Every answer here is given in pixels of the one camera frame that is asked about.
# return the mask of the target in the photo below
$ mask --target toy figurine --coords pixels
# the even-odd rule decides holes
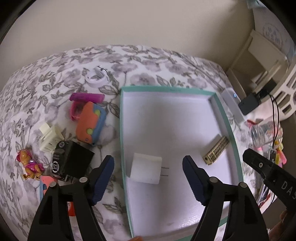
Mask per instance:
[[[17,154],[17,160],[22,163],[26,170],[26,174],[23,174],[25,180],[29,177],[36,180],[40,180],[40,176],[42,175],[44,168],[42,164],[37,163],[36,160],[32,159],[32,154],[29,150],[22,149]]]

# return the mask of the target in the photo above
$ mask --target floral tablecloth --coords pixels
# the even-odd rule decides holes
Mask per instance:
[[[107,70],[110,82],[100,88],[91,88],[86,78],[96,79],[94,68]],[[15,160],[22,148],[31,149],[35,159],[50,171],[51,154],[39,150],[39,127],[47,122],[57,124],[65,139],[75,138],[76,123],[69,117],[73,92],[103,93],[101,104],[107,111],[105,126],[96,146],[91,168],[112,155],[114,173],[102,201],[94,213],[106,239],[130,238],[122,175],[120,168],[119,102],[120,89],[125,85],[164,85],[181,88],[200,88],[221,93],[230,86],[222,68],[211,61],[190,57],[174,51],[146,46],[109,45],[84,47],[45,57],[16,71],[0,95],[0,208],[28,236],[39,205],[39,181],[23,180],[21,163]],[[225,106],[240,158],[251,145],[249,129],[237,125]],[[242,162],[244,181],[253,194],[257,182],[253,169]],[[77,221],[71,219],[74,237],[81,240]],[[219,228],[221,239],[225,225]]]

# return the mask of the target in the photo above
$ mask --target circular logo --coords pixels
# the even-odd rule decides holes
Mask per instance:
[[[63,142],[63,141],[61,141],[60,143],[59,143],[59,147],[64,147],[65,146],[65,142]]]
[[[57,161],[52,162],[52,172],[57,173],[59,171],[59,163]]]

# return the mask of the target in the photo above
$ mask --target orange and blue toy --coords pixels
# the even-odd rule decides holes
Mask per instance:
[[[94,145],[99,139],[106,115],[104,108],[90,101],[87,102],[77,124],[77,140]]]

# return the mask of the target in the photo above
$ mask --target yellow-green dot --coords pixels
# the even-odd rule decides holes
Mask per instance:
[[[86,130],[86,133],[89,134],[89,135],[92,135],[93,132],[94,132],[94,131],[93,131],[91,128],[88,128],[88,129]]]
[[[101,114],[100,110],[95,110],[94,113],[99,116]]]

